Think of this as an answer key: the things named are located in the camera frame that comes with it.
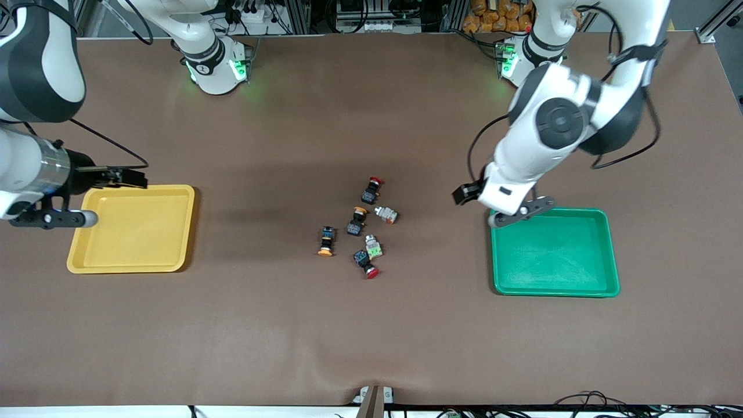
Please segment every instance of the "power strip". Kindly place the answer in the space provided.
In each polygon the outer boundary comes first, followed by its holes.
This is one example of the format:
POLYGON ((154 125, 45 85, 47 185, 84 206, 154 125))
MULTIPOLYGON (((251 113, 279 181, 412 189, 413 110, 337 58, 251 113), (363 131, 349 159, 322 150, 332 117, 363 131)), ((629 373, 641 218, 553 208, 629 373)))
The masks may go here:
POLYGON ((258 9, 256 13, 245 13, 242 14, 243 23, 263 23, 263 19, 266 17, 266 10, 258 9))

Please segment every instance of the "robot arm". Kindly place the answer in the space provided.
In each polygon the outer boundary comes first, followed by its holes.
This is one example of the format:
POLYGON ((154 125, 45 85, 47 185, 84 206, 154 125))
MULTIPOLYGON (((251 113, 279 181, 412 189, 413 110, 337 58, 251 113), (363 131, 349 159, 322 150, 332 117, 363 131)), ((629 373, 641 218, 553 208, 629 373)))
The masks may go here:
POLYGON ((504 77, 519 84, 509 106, 511 126, 485 167, 483 179, 454 192, 458 204, 475 197, 499 213, 523 210, 529 190, 576 148, 601 155, 624 146, 643 109, 669 0, 613 0, 600 6, 616 21, 623 50, 610 84, 560 65, 575 31, 572 0, 534 0, 537 19, 523 38, 509 39, 514 55, 504 77))
POLYGON ((119 0, 119 4, 133 13, 136 7, 173 38, 186 58, 191 79, 204 92, 225 94, 247 81, 246 46, 217 36, 201 15, 216 7, 217 0, 119 0))
POLYGON ((94 213, 69 210, 90 187, 146 187, 144 175, 96 167, 85 154, 21 133, 18 122, 70 120, 85 99, 69 0, 10 0, 16 29, 0 40, 0 219, 16 226, 92 226, 94 213), (61 210, 51 198, 61 197, 61 210))
POLYGON ((63 122, 85 99, 71 0, 10 0, 16 29, 0 39, 0 121, 63 122))
MULTIPOLYGON (((217 37, 200 12, 216 0, 121 0, 168 32, 192 79, 223 94, 247 79, 245 47, 217 37)), ((80 109, 85 81, 77 59, 71 0, 10 0, 16 21, 0 40, 0 219, 15 226, 92 226, 94 213, 69 210, 71 195, 91 187, 146 187, 142 173, 96 167, 85 154, 14 129, 18 122, 64 122, 80 109), (52 197, 62 197, 54 208, 52 197)))

